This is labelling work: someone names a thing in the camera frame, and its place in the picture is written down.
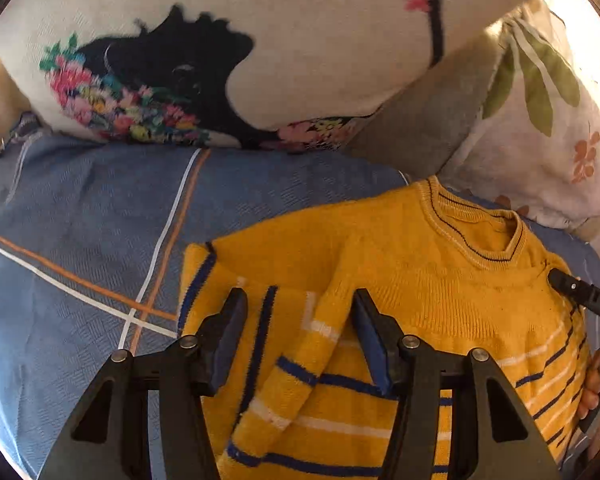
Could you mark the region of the right hand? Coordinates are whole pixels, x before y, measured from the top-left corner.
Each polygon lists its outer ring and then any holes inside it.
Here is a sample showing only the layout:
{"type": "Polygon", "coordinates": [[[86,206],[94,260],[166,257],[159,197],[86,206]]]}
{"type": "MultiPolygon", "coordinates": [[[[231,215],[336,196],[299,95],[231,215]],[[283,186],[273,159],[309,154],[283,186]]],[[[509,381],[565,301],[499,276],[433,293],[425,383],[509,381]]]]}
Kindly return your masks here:
{"type": "MultiPolygon", "coordinates": [[[[590,411],[597,408],[598,404],[600,404],[600,349],[595,352],[586,371],[584,388],[577,409],[578,417],[584,419],[590,411]]],[[[598,452],[600,452],[600,426],[588,446],[588,459],[592,460],[598,452]]]]}

